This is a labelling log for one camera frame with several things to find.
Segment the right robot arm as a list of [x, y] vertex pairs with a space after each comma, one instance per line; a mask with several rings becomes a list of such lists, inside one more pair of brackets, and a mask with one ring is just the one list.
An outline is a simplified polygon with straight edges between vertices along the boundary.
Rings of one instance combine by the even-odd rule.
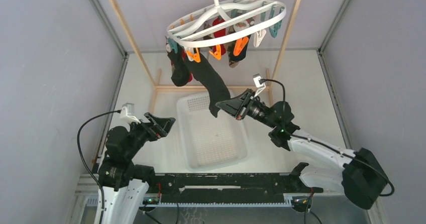
[[[358, 151], [341, 148], [313, 137], [292, 120], [294, 115], [286, 101], [268, 107], [251, 89], [215, 104], [236, 120], [251, 117], [272, 130], [268, 136], [278, 148], [302, 154], [324, 165], [323, 168], [300, 163], [290, 178], [293, 190], [308, 187], [344, 193], [359, 208], [369, 210], [379, 197], [391, 196], [395, 187], [374, 154], [368, 149]], [[383, 193], [386, 186], [388, 194]]]

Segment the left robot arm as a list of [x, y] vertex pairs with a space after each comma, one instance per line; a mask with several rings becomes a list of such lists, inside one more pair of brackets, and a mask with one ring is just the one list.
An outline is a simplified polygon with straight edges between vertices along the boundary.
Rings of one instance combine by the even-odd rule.
[[133, 158], [146, 142], [166, 137], [176, 119], [159, 118], [145, 113], [147, 122], [126, 110], [120, 118], [129, 124], [109, 130], [106, 156], [98, 172], [98, 205], [95, 223], [133, 223], [140, 204], [147, 192], [157, 186], [152, 166], [136, 165]]

